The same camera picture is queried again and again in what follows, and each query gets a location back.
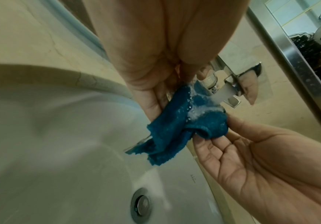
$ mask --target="sink drain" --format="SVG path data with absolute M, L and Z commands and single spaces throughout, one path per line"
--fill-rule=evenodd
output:
M 147 196 L 147 189 L 138 189 L 131 200 L 131 216 L 135 223 L 145 223 L 152 211 L 152 204 Z

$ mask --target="blue towel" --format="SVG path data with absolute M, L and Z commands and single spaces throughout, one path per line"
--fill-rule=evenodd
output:
M 160 166 L 180 152 L 194 133 L 205 139 L 224 136 L 228 132 L 227 116 L 223 107 L 208 96 L 208 90 L 198 81 L 182 86 L 161 115 L 147 126 L 152 138 L 126 153 L 147 153 L 150 163 Z

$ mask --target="white sink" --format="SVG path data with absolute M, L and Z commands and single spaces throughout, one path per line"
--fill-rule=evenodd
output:
M 162 166 L 124 153 L 148 136 L 148 122 L 134 101 L 110 93 L 0 89 L 0 224 L 131 224 L 142 187 L 147 223 L 223 223 L 187 149 Z

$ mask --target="stainless steel rail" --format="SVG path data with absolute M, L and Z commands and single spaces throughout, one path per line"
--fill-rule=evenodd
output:
M 247 17 L 267 49 L 321 123 L 320 79 L 315 75 L 262 0 L 251 1 Z

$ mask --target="sink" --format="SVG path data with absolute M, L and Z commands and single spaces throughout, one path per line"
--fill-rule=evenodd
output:
M 148 123 L 137 103 L 108 92 L 0 88 L 0 223 L 131 224 L 139 189 L 152 203 L 146 223 L 223 223 L 187 149 L 162 166 L 124 153 Z

